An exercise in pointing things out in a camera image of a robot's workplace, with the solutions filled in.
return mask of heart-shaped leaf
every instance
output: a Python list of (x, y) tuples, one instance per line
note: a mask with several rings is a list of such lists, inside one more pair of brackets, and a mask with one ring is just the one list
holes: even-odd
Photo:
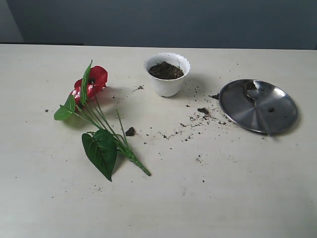
[(109, 180), (117, 158), (117, 147), (113, 135), (100, 129), (93, 136), (84, 133), (82, 142), (88, 159)]
[(74, 95), (69, 95), (65, 104), (60, 105), (60, 108), (54, 113), (55, 120), (65, 120), (75, 112), (76, 104)]
[(84, 76), (83, 76), (83, 80), (81, 81), (80, 103), (82, 105), (85, 105), (86, 101), (88, 99), (88, 97), (87, 97), (87, 84), (88, 84), (88, 81), (89, 81), (89, 73), (90, 73), (90, 69), (91, 69), (91, 64), (92, 63), (93, 63), (93, 60), (91, 60), (89, 66), (85, 70), (85, 73), (84, 73)]

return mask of red anthurium flower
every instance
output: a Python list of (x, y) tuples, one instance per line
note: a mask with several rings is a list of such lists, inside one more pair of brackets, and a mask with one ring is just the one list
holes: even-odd
[[(82, 80), (83, 79), (79, 79), (75, 83), (74, 90), (70, 93), (74, 95), (76, 105), (80, 105), (80, 88)], [(100, 66), (92, 67), (90, 69), (89, 81), (87, 86), (88, 98), (94, 98), (97, 93), (99, 93), (104, 87), (106, 87), (107, 81), (108, 72), (104, 68)]]

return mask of white flower pot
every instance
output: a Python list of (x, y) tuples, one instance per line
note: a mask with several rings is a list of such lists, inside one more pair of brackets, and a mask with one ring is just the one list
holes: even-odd
[[(176, 67), (180, 67), (184, 75), (177, 79), (159, 79), (150, 75), (150, 68), (162, 63), (163, 61)], [(186, 77), (186, 75), (189, 73), (190, 64), (188, 60), (181, 55), (175, 53), (158, 53), (144, 62), (144, 69), (149, 76), (156, 94), (161, 97), (171, 97), (177, 94), (182, 88), (184, 77)]]

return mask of table surface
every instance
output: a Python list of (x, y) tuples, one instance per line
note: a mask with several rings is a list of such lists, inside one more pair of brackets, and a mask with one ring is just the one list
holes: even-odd
[[(173, 98), (143, 69), (158, 52), (191, 63)], [(119, 157), (109, 182), (81, 144), (94, 127), (53, 119), (91, 59), (109, 73), (106, 117), (136, 129), (151, 177)], [(0, 45), (0, 72), (0, 237), (317, 237), (317, 51)], [(296, 125), (273, 139), (229, 122), (209, 95), (236, 79), (285, 90)]]

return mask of gray wall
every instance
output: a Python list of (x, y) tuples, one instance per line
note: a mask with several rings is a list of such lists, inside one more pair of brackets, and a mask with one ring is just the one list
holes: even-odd
[(313, 49), (317, 0), (7, 0), (27, 42)]
[(5, 0), (0, 0), (0, 42), (23, 42), (21, 33)]

